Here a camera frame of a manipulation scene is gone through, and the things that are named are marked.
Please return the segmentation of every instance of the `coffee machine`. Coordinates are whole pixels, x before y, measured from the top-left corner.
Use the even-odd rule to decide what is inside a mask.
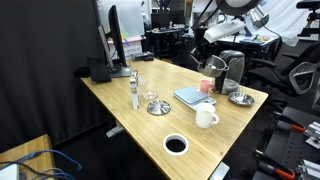
[[[243,75],[245,59],[240,51],[225,50],[219,56],[229,67],[215,78],[215,93],[228,95],[239,90],[239,84]]]

